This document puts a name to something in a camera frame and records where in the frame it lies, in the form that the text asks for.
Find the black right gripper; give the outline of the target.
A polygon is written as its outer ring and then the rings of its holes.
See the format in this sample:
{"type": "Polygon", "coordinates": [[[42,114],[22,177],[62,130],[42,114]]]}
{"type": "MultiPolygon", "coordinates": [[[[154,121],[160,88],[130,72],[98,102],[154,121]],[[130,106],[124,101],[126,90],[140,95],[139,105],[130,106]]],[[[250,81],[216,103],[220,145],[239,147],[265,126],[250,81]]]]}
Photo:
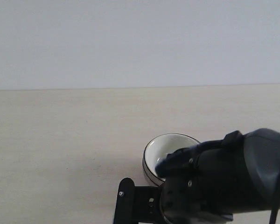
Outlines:
{"type": "Polygon", "coordinates": [[[233,215],[222,212],[208,201],[199,186],[195,167],[200,145],[175,150],[155,166],[158,177],[165,179],[160,207],[170,224],[226,224],[233,215]]]}

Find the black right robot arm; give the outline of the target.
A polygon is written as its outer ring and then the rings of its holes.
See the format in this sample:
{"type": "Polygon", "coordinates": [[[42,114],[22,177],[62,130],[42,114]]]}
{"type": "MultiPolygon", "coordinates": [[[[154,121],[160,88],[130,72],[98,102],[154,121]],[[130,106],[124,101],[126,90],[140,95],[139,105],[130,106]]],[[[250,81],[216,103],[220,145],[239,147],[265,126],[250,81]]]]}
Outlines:
{"type": "Polygon", "coordinates": [[[234,131],[169,153],[155,171],[165,182],[160,207],[174,224],[224,224],[237,213],[280,209],[280,133],[234,131]]]}

